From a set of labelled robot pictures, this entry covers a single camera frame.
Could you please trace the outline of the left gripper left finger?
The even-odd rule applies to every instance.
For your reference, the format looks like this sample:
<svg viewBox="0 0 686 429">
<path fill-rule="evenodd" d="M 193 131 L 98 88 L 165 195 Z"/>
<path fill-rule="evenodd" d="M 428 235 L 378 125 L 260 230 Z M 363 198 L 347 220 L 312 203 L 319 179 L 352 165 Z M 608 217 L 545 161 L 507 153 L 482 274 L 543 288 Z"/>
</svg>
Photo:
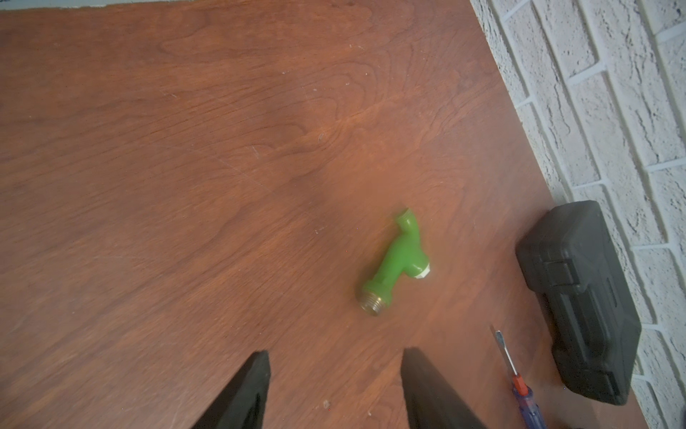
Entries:
<svg viewBox="0 0 686 429">
<path fill-rule="evenodd" d="M 192 428 L 262 428 L 270 380 L 268 351 L 252 353 Z"/>
</svg>

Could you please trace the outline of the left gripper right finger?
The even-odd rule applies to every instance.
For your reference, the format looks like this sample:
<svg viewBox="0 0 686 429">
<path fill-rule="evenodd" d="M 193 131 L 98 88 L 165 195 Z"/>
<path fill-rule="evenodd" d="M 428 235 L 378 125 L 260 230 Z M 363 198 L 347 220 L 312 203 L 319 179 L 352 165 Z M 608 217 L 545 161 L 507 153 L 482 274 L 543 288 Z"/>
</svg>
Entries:
<svg viewBox="0 0 686 429">
<path fill-rule="evenodd" d="M 410 428 L 485 428 L 418 348 L 403 351 L 400 375 Z"/>
</svg>

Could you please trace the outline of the blue red screwdriver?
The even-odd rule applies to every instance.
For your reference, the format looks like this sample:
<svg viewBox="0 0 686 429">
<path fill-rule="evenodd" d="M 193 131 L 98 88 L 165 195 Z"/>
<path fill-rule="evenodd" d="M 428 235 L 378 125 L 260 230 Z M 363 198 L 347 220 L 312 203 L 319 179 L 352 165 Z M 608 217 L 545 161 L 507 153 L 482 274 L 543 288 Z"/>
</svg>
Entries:
<svg viewBox="0 0 686 429">
<path fill-rule="evenodd" d="M 498 347 L 508 364 L 511 373 L 511 384 L 518 404 L 520 414 L 528 429 L 547 429 L 541 410 L 534 399 L 533 390 L 523 380 L 517 371 L 514 360 L 507 348 L 507 343 L 501 331 L 495 331 L 494 337 Z"/>
</svg>

